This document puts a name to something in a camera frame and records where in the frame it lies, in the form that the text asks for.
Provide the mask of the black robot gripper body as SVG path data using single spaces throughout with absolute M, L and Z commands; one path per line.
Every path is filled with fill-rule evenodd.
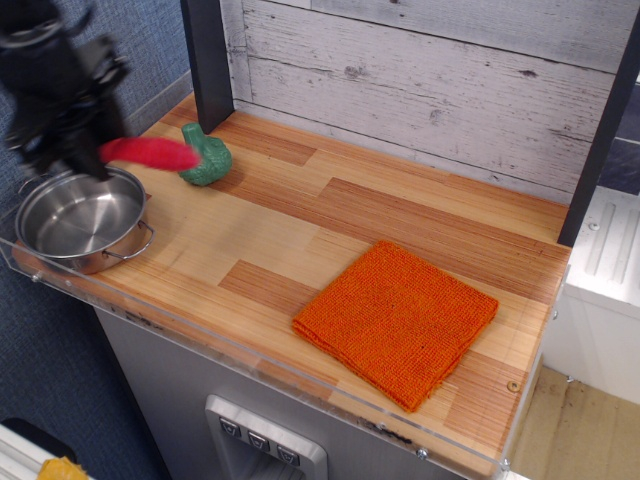
M 96 9 L 94 1 L 81 5 L 67 21 L 55 1 L 1 3 L 1 85 L 15 101 L 5 134 L 11 149 L 59 132 L 67 107 L 85 96 L 114 95 L 128 73 L 111 36 L 74 41 Z

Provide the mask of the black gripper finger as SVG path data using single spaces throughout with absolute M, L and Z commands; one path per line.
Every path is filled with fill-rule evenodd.
M 73 146 L 66 138 L 37 137 L 18 147 L 27 168 L 37 174 L 71 170 Z
M 85 96 L 66 108 L 60 117 L 62 159 L 76 173 L 98 181 L 110 178 L 100 148 L 125 136 L 125 122 L 113 94 Z

